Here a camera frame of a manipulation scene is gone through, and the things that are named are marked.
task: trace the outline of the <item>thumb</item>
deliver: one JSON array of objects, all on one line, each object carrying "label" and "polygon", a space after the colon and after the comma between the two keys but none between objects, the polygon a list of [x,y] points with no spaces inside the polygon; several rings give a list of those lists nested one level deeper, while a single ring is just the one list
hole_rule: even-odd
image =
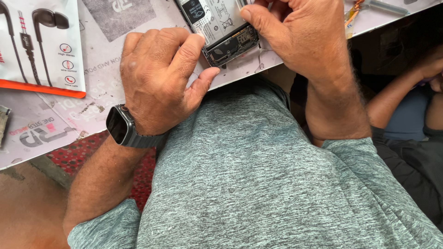
[{"label": "thumb", "polygon": [[269,43],[273,39],[281,37],[282,32],[286,32],[286,26],[280,22],[269,10],[261,5],[248,4],[241,8],[240,15],[248,23],[265,37]]},{"label": "thumb", "polygon": [[195,111],[203,97],[211,86],[212,80],[220,73],[218,67],[210,67],[203,70],[198,78],[192,82],[191,86],[185,90],[184,100],[188,110]]}]

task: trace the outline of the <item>smartphone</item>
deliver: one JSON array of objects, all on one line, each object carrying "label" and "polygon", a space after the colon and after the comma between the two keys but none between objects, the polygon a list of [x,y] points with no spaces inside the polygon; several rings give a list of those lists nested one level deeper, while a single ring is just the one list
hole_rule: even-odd
[{"label": "smartphone", "polygon": [[202,52],[222,66],[259,43],[257,31],[240,16],[246,0],[174,0],[193,33],[203,34]]}]

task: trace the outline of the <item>black earphone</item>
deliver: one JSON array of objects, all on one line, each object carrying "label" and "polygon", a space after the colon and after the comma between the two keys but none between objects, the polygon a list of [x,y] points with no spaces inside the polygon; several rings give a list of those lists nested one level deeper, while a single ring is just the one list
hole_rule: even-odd
[{"label": "black earphone", "polygon": [[48,9],[37,9],[32,12],[32,21],[34,22],[35,35],[40,45],[40,51],[42,53],[43,64],[45,66],[46,77],[48,78],[49,86],[52,86],[49,79],[48,68],[46,66],[45,54],[43,53],[42,46],[42,34],[40,33],[40,24],[46,27],[57,27],[59,29],[69,28],[69,20],[64,14],[59,12],[52,12]]},{"label": "black earphone", "polygon": [[11,15],[9,14],[9,10],[6,7],[6,4],[0,0],[0,14],[4,14],[6,16],[6,22],[8,23],[8,31],[9,35],[11,36],[12,45],[14,46],[14,50],[16,52],[17,62],[19,63],[20,71],[22,72],[23,80],[25,83],[27,83],[25,74],[23,72],[22,63],[20,62],[19,53],[17,52],[17,46],[16,42],[14,40],[14,30],[12,29],[12,21],[11,21]]}]

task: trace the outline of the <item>person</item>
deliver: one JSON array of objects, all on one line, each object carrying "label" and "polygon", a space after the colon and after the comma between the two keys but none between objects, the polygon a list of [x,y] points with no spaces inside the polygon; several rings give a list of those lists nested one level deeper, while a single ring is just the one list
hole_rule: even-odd
[{"label": "person", "polygon": [[268,4],[256,0],[241,16],[309,79],[313,144],[287,95],[266,80],[205,96],[219,73],[208,68],[186,88],[201,36],[181,28],[129,33],[120,64],[125,107],[138,134],[170,134],[142,214],[126,198],[147,149],[108,138],[84,164],[63,222],[72,249],[443,247],[443,234],[373,146],[343,2]]},{"label": "person", "polygon": [[[389,83],[367,105],[378,155],[417,206],[441,231],[442,71],[443,45],[440,45],[417,65]],[[430,87],[418,86],[411,90],[423,78],[435,75],[437,77],[429,82]]]}]

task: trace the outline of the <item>gray t-shirt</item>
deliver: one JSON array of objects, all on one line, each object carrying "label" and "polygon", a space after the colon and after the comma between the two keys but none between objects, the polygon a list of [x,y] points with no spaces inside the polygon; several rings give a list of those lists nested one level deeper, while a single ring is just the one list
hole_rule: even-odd
[{"label": "gray t-shirt", "polygon": [[173,129],[141,215],[125,200],[74,227],[71,248],[443,247],[370,138],[318,148],[284,93],[254,80]]}]

